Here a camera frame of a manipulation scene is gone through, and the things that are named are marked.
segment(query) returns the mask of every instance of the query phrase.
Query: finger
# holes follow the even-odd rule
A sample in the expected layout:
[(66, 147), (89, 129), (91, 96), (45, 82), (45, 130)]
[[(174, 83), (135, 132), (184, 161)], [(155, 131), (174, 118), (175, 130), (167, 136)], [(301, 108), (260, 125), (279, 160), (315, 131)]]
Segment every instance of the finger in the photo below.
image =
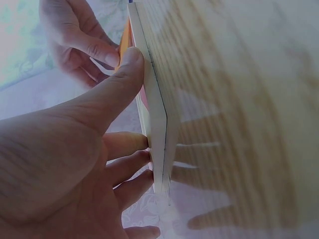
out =
[(114, 194), (118, 199), (119, 209), (124, 211), (137, 202), (153, 182), (153, 172), (146, 170), (137, 178), (122, 183), (114, 190)]
[(109, 148), (108, 160), (129, 156), (136, 151), (147, 149), (148, 138), (140, 133), (107, 133), (103, 141)]
[(106, 63), (104, 63), (102, 61), (99, 61), (97, 59), (93, 59), (93, 60), (96, 61), (98, 64), (100, 64), (106, 70), (114, 71), (114, 69), (115, 69), (114, 67), (112, 67), (112, 66), (110, 66), (110, 65), (108, 65), (108, 64), (106, 64)]
[(82, 84), (89, 88), (97, 85), (97, 83), (81, 67), (69, 72), (68, 75), (76, 80), (79, 80)]
[(118, 66), (120, 62), (119, 53), (113, 46), (97, 37), (87, 35), (81, 30), (73, 34), (69, 46), (113, 67)]
[(160, 236), (158, 227), (132, 227), (124, 230), (129, 239), (156, 239)]
[(106, 174), (112, 180), (113, 187), (129, 180), (142, 167), (150, 162), (150, 153), (138, 151), (131, 156), (123, 157), (107, 165)]
[(92, 61), (88, 59), (82, 65), (87, 74), (97, 83), (107, 79), (109, 76), (104, 74)]
[(67, 114), (104, 135), (111, 122), (140, 91), (143, 80), (144, 57), (139, 49), (129, 48), (115, 75), (87, 93), (60, 105), (63, 108), (60, 114)]

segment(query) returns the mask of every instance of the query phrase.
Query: fingernail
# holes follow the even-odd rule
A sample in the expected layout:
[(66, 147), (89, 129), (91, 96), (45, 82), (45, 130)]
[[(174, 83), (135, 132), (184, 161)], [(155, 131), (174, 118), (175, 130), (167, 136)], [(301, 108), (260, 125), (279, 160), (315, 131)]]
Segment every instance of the fingernail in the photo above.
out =
[(107, 54), (105, 57), (105, 63), (112, 67), (117, 67), (120, 62), (120, 56), (116, 53)]
[(160, 229), (157, 228), (157, 227), (153, 227), (152, 228), (152, 234), (155, 236), (155, 237), (159, 237), (160, 236)]
[(136, 47), (130, 47), (129, 49), (126, 50), (123, 58), (122, 58), (122, 63), (121, 65), (129, 65), (134, 62), (136, 62), (140, 57), (142, 53), (141, 51), (136, 48)]

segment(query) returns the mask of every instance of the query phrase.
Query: floral pattern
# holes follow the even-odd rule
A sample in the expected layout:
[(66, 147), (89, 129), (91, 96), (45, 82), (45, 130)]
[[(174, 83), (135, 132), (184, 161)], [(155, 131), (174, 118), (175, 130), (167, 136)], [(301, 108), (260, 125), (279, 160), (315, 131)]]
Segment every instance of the floral pattern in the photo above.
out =
[[(108, 36), (119, 43), (127, 0), (88, 0)], [(39, 23), (39, 0), (0, 1), (0, 89), (54, 68)]]

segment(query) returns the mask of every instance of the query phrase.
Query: wooden board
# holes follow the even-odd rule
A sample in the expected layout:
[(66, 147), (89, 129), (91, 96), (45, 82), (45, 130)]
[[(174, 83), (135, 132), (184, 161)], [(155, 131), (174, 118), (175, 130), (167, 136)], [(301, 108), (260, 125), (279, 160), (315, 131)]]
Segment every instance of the wooden board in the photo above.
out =
[(319, 2), (136, 5), (167, 113), (172, 230), (317, 237)]

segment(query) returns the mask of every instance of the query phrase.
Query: hand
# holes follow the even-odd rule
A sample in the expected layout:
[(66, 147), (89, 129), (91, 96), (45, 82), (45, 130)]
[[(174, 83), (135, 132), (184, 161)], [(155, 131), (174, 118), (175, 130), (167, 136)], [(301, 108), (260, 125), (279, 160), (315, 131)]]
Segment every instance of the hand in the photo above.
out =
[(105, 134), (143, 77), (144, 58), (130, 48), (119, 71), (86, 94), (0, 121), (0, 238), (159, 236), (156, 227), (123, 229), (121, 223), (122, 211), (153, 183), (149, 170), (127, 181), (150, 161), (146, 137)]
[(71, 77), (93, 87), (108, 76), (90, 57), (108, 70), (119, 64), (118, 45), (85, 0), (40, 0), (39, 15), (55, 63)]

